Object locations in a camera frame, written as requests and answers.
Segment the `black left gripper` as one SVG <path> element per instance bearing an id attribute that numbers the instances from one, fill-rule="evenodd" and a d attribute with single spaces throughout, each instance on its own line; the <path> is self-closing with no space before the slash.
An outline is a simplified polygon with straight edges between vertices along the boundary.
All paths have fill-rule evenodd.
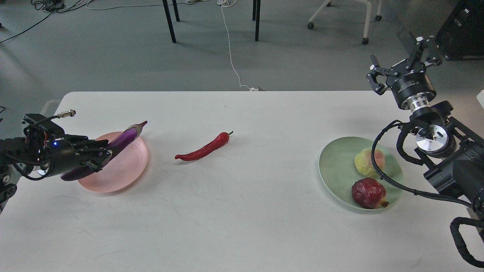
<path id="1" fill-rule="evenodd" d="M 87 136 L 66 135 L 50 144 L 50 162 L 47 177 L 63 174 L 78 167 L 81 173 L 99 172 L 106 166 L 112 153 L 93 153 L 104 150 L 109 141 L 96 141 Z"/>

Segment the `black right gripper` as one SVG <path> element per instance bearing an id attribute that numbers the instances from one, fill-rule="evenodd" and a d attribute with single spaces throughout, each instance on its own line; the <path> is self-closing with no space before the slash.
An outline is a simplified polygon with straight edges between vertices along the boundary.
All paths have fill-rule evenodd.
<path id="1" fill-rule="evenodd" d="M 437 95 L 426 70 L 442 64 L 442 55 L 434 36 L 416 37 L 409 56 L 391 68 L 383 68 L 375 55 L 370 55 L 372 65 L 366 74 L 372 90 L 383 95 L 390 88 L 397 106 L 409 110 L 413 97 L 432 101 Z"/>

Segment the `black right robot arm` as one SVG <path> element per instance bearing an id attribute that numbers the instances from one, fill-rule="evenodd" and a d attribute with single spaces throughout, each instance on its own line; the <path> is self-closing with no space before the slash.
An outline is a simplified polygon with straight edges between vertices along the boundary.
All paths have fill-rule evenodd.
<path id="1" fill-rule="evenodd" d="M 483 261 L 469 252 L 459 228 L 462 224 L 476 227 L 479 236 L 483 237 L 484 140 L 451 116 L 453 107 L 447 100 L 430 104 L 437 93 L 426 69 L 442 63 L 434 37 L 415 38 L 409 57 L 390 68 L 381 67 L 374 55 L 370 59 L 372 65 L 366 78 L 372 90 L 378 95 L 391 90 L 397 106 L 411 111 L 408 122 L 391 122 L 374 140 L 370 158 L 377 176 L 415 196 L 454 202 L 469 208 L 476 218 L 457 217 L 451 222 L 450 231 L 461 258 L 482 268 Z M 400 129 L 397 152 L 407 162 L 428 168 L 424 177 L 437 193 L 408 188 L 394 181 L 377 165 L 374 155 L 377 143 L 393 127 Z"/>

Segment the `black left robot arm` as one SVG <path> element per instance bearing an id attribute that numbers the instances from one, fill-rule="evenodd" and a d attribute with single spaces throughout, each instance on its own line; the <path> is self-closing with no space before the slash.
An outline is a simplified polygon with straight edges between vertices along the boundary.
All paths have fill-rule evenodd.
<path id="1" fill-rule="evenodd" d="M 72 117 L 74 110 L 45 117 L 26 114 L 24 136 L 1 141 L 1 210 L 17 192 L 21 177 L 39 181 L 61 175 L 65 181 L 102 170 L 118 153 L 107 140 L 66 134 L 54 119 Z"/>

